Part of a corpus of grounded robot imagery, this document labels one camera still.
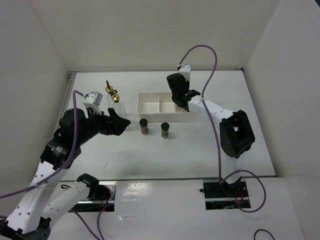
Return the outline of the glass oil bottle gold spout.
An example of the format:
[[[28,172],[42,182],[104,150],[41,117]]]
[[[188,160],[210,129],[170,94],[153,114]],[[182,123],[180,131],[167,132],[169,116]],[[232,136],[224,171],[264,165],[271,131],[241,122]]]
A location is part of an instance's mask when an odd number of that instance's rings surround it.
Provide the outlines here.
[[[120,95],[118,94],[117,90],[114,90],[114,93],[112,95],[112,100],[113,100],[112,108],[120,116],[120,118],[128,119],[125,105],[121,101]]]

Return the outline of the spice jar black lid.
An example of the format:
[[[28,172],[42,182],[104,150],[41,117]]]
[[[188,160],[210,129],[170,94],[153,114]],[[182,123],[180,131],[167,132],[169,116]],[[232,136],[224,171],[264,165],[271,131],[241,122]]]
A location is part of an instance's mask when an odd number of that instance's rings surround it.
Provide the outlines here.
[[[139,120],[139,125],[140,125],[140,131],[143,135],[147,135],[149,133],[148,129],[148,120],[145,118],[141,118]]]
[[[161,128],[161,137],[163,139],[168,138],[170,125],[167,122],[163,122],[160,128]]]

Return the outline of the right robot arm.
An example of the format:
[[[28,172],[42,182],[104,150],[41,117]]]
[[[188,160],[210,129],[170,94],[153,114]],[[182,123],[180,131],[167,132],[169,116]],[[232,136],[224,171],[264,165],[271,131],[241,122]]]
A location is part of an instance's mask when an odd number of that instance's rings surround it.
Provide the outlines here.
[[[172,101],[178,107],[209,120],[214,126],[218,151],[219,191],[231,196],[241,181],[247,151],[255,142],[255,135],[247,114],[232,111],[203,98],[200,92],[190,89],[190,82],[181,73],[166,77],[172,92]]]

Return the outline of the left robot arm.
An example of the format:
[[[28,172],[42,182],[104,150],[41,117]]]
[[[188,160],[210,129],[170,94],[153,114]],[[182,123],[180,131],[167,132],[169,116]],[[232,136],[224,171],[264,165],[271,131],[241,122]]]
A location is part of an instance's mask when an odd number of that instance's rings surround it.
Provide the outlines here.
[[[81,145],[98,134],[120,136],[130,120],[117,115],[94,113],[92,108],[69,109],[59,121],[53,139],[40,156],[37,172],[14,211],[0,221],[0,234],[11,240],[46,240],[55,223],[84,198],[94,200],[108,188],[88,173],[80,175],[61,196],[49,202],[55,188],[81,154]]]

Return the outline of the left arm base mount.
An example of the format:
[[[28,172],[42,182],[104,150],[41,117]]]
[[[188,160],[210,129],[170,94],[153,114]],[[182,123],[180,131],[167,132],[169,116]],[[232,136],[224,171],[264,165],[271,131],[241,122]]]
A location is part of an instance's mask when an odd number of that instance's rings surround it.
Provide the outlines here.
[[[72,210],[78,213],[98,213],[113,212],[115,210],[115,192],[116,184],[95,184],[91,189],[90,186],[81,181],[71,183],[62,183],[60,188],[64,191],[73,189],[76,194],[83,193],[83,198],[72,207]]]

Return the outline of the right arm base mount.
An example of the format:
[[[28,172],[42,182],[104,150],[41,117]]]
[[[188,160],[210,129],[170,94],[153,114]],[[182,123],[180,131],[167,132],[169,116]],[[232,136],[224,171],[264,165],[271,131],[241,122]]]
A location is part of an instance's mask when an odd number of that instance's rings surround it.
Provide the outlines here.
[[[206,210],[250,209],[251,203],[247,184],[244,180],[237,180],[235,184],[220,184],[217,179],[203,180],[203,187],[199,190],[204,195]]]

